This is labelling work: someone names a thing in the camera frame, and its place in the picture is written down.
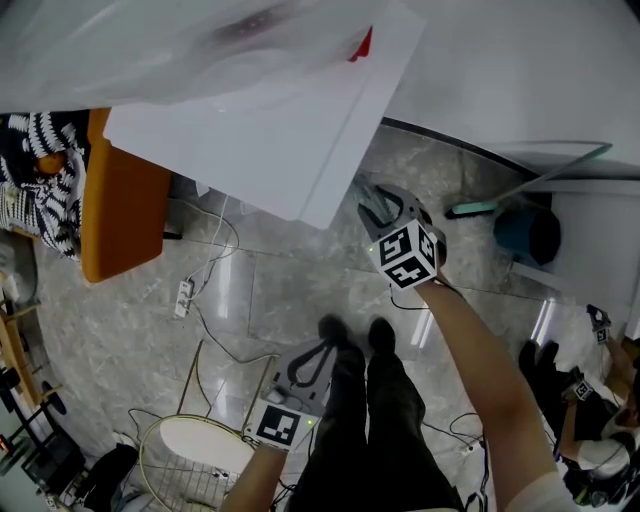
plastic bag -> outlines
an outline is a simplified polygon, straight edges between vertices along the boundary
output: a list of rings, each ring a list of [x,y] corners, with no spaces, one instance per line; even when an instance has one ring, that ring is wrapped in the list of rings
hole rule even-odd
[[[0,111],[286,90],[353,55],[387,3],[18,0],[0,18]]]

white t-shirt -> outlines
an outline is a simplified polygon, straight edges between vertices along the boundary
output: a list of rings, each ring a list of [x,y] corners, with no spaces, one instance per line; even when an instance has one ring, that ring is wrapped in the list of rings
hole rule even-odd
[[[505,509],[505,512],[577,512],[578,506],[558,472],[541,476],[525,487]],[[421,512],[455,512],[436,508]]]
[[[640,428],[628,428],[616,424],[616,419],[623,413],[625,410],[616,414],[604,426],[601,441],[582,441],[576,462],[581,469],[595,470],[596,478],[611,478],[629,464],[629,452],[622,443],[610,439],[613,434],[627,432],[634,437],[636,450],[640,447]]]

trash can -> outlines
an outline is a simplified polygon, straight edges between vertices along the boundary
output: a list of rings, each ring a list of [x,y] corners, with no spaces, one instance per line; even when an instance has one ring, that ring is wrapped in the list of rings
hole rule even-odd
[[[524,263],[545,265],[560,247],[560,222],[549,210],[504,212],[496,219],[493,236],[500,247]]]

black and white blanket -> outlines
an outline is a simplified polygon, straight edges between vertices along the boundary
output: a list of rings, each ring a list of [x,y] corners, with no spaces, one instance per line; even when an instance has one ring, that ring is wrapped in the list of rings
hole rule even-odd
[[[89,161],[88,111],[0,115],[0,227],[38,235],[65,256],[80,257],[82,194]],[[45,174],[38,159],[64,155]]]

gray marble floor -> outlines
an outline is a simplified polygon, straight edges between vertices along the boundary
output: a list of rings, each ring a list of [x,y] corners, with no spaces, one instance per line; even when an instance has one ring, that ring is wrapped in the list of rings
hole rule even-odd
[[[592,343],[589,321],[570,297],[509,274],[510,257],[492,237],[491,217],[447,221],[452,202],[486,198],[521,181],[491,161],[459,148],[381,127],[361,172],[416,193],[448,237],[445,273],[459,287],[515,357],[532,335],[544,301],[552,301],[545,338],[561,346],[562,365],[580,364],[598,374],[601,354]],[[197,197],[195,185],[176,179],[174,194],[219,213],[224,196]],[[138,407],[164,416],[176,412],[196,347],[202,384],[213,403],[211,417],[239,428],[256,392],[265,362],[238,365],[205,337],[193,316],[173,315],[179,282],[209,254],[217,220],[172,202],[171,216],[183,224],[184,240],[167,241],[163,254],[124,275],[87,284],[72,261],[38,246],[39,323],[51,371],[64,385],[69,414],[60,420],[90,456],[113,447],[110,432],[135,435],[127,410]],[[325,231],[247,211],[230,198],[225,217],[239,235],[239,249],[220,260],[197,299],[207,325],[236,357],[281,353],[316,337],[317,321],[339,313],[356,333],[383,315],[398,334],[398,353],[427,406],[426,421],[446,429],[472,411],[438,326],[428,311],[404,311],[390,302],[386,282],[363,251],[366,234],[351,194]],[[236,245],[223,227],[217,243]],[[216,246],[213,255],[225,250]],[[195,276],[197,285],[202,274]],[[404,306],[421,303],[413,292],[396,293]],[[184,410],[204,414],[207,404],[190,386]],[[153,418],[134,412],[145,429]],[[473,418],[458,428],[479,434]],[[427,427],[427,444],[452,483],[466,497],[482,477],[482,456],[461,454],[460,443]],[[306,447],[289,456],[285,480],[294,482],[306,463]]]

